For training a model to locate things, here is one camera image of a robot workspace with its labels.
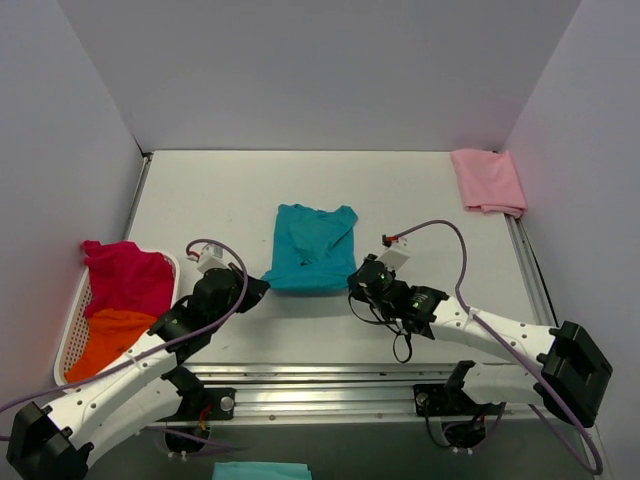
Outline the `teal t-shirt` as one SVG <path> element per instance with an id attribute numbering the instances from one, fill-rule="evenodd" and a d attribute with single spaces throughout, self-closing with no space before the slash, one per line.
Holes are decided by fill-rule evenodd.
<path id="1" fill-rule="evenodd" d="M 342 205 L 334 211 L 304 205 L 278 207 L 271 268 L 262 276 L 282 292 L 324 294 L 347 288 L 356 271 L 356 212 Z"/>

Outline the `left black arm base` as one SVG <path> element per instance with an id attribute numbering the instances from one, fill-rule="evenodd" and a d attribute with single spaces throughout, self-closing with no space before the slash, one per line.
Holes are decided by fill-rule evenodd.
<path id="1" fill-rule="evenodd" d="M 165 421 L 231 420 L 234 418 L 236 390 L 231 387 L 207 387 L 189 369 L 179 366 L 161 376 L 177 390 L 179 404 Z"/>

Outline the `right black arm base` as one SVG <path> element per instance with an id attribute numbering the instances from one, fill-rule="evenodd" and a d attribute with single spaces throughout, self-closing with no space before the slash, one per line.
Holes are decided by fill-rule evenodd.
<path id="1" fill-rule="evenodd" d="M 460 361 L 446 381 L 414 384 L 416 414 L 424 418 L 496 416 L 500 412 L 499 404 L 477 403 L 462 390 L 467 374 L 475 366 L 473 361 Z"/>

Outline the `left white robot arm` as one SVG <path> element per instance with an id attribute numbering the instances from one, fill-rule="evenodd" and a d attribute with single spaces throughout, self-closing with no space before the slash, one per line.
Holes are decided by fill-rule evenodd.
<path id="1" fill-rule="evenodd" d="M 268 282 L 212 268 L 93 381 L 15 415 L 6 458 L 23 479 L 82 479 L 106 452 L 157 421 L 190 419 L 213 399 L 185 361 L 221 324 L 255 307 Z"/>

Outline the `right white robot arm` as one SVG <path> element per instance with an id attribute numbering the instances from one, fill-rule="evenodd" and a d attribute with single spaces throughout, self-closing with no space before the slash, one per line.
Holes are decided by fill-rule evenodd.
<path id="1" fill-rule="evenodd" d="M 453 342 L 502 359 L 502 364 L 461 360 L 445 383 L 455 412 L 475 405 L 542 406 L 556 418 L 594 425 L 613 368 L 586 329 L 533 325 L 467 308 L 447 293 L 410 286 L 376 255 L 348 278 L 349 297 L 366 303 L 404 336 Z"/>

